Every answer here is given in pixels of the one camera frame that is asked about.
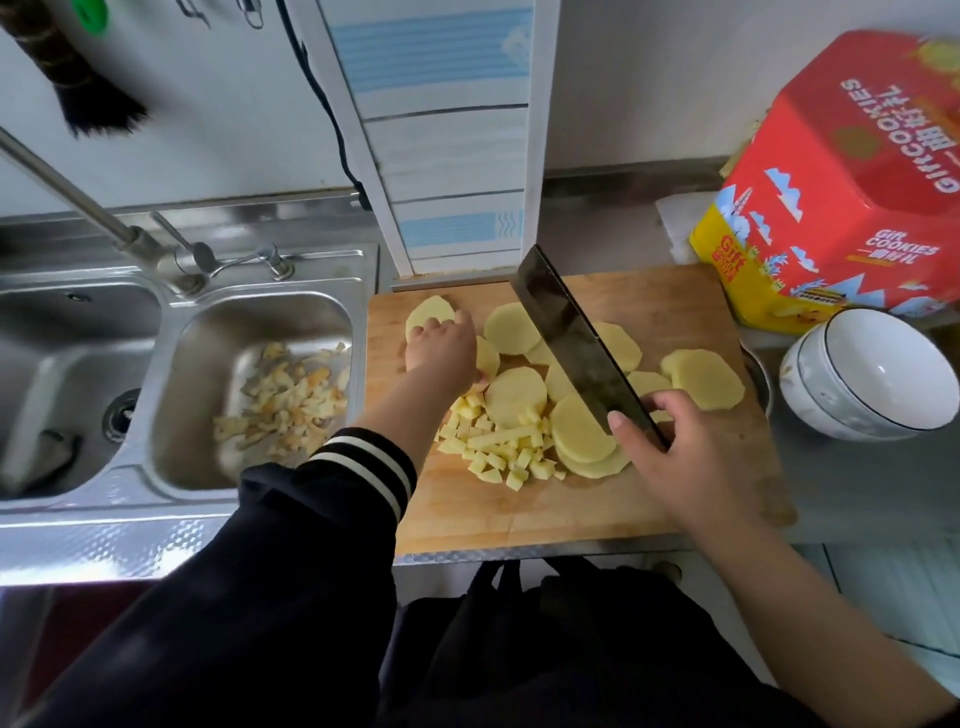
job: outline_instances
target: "white wall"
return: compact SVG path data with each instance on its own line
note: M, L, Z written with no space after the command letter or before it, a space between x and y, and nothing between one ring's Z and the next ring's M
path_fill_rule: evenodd
M91 63L151 112L128 137L74 139L50 84L0 31L0 126L105 206L346 186L335 137L302 77L276 5L249 28L235 0L113 0L104 36L68 0L45 0ZM0 159L0 216L64 209Z
M960 36L957 0L564 0L547 168L736 148L845 30Z

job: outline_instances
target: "fingernail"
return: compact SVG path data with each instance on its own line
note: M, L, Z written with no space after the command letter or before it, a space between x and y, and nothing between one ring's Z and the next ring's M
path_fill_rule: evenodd
M622 412L613 410L607 413L607 424L610 425L610 429L619 429L626 422L627 416Z

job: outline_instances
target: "power cord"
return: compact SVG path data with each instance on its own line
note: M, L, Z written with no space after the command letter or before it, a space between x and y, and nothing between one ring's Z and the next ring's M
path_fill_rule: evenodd
M283 30L286 32L287 39L290 41L290 47L293 48L294 56L297 57L297 63L300 65L300 71L303 72L303 75L306 77L306 81L310 84L310 88L320 100L321 106L324 107L326 115L330 117L330 123L333 124L333 132L337 135L337 148L340 150L340 164L344 168L344 174L347 175L350 182L352 182L353 186L356 187L357 193L360 195L360 207L365 209L367 212L370 212L373 210L373 208L370 204L370 198L367 197L367 190L364 189L363 183L357 180L350 171L350 167L347 164L347 144L344 142L344 135L340 131L340 125L337 124L337 120L333 116L333 109L330 107L330 102L326 98L324 90L320 88L320 84L317 82L317 77L313 75L313 71L310 69L310 61L307 58L306 45L302 40L297 38L297 34L294 32L293 23L290 22L290 13L287 12L286 2L284 0L276 0L276 9L280 13L280 20L283 23Z

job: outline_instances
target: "wooden cutting board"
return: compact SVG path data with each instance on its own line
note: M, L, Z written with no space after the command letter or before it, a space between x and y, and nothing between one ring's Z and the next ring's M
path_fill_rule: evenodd
M748 395L732 410L708 413L710 425L739 471L743 487L762 496L768 520L775 525L794 522L796 513L782 485L770 428L753 394L716 272L705 265L685 265L564 280L592 321L620 324L639 343L641 370L656 371L660 360L675 349L711 349L727 360L747 385ZM403 373L407 315L435 295L444 296L454 308L469 310L481 334L494 308L516 301L509 283L374 296L368 321L367 404L380 399ZM504 359L508 366L525 364L521 357ZM397 555L677 530L646 492L633 466L603 480L572 473L564 481L531 479L515 493L505 485L478 480L467 464L459 455L436 452L434 446L397 530Z

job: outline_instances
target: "knife blade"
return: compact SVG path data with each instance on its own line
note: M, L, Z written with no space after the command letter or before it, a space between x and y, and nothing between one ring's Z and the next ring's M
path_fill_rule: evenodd
M616 365L589 319L539 245L524 256L510 284L554 355L604 432L607 413L618 410L664 450L666 436L650 418L630 382Z

